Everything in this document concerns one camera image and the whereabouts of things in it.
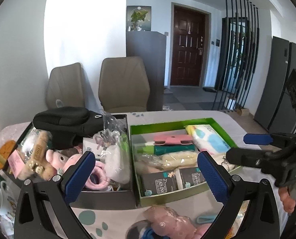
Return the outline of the person's right hand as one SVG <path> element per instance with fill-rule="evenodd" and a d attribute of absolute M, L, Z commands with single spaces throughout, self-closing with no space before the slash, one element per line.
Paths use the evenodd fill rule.
<path fill-rule="evenodd" d="M 292 214 L 295 209 L 296 201 L 291 198 L 288 187 L 280 187 L 278 189 L 278 194 L 284 207 L 284 211 L 288 214 Z"/>

